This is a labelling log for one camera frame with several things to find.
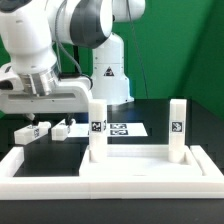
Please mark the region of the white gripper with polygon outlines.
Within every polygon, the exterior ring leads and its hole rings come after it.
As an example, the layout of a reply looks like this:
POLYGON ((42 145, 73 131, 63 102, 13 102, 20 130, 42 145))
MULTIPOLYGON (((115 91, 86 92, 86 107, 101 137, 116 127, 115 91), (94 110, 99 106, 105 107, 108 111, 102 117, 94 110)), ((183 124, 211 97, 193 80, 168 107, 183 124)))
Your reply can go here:
POLYGON ((87 112, 91 98, 91 82, 87 78, 63 78, 48 96, 0 90, 0 111, 24 114, 29 121, 35 120, 33 113, 68 113, 65 124, 71 126, 75 122, 73 113, 87 112))

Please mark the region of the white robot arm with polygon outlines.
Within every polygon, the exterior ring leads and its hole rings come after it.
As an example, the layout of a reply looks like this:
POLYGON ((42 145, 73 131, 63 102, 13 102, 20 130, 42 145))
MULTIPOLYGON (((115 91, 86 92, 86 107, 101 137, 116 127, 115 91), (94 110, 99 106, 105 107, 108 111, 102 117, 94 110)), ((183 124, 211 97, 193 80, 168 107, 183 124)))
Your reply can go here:
POLYGON ((0 67, 0 111, 23 114, 86 112, 91 99, 110 106, 134 100, 124 74, 123 40, 115 22, 134 21, 145 0, 0 0, 0 39, 10 62, 0 67), (94 72, 65 75, 53 47, 93 51, 94 72))

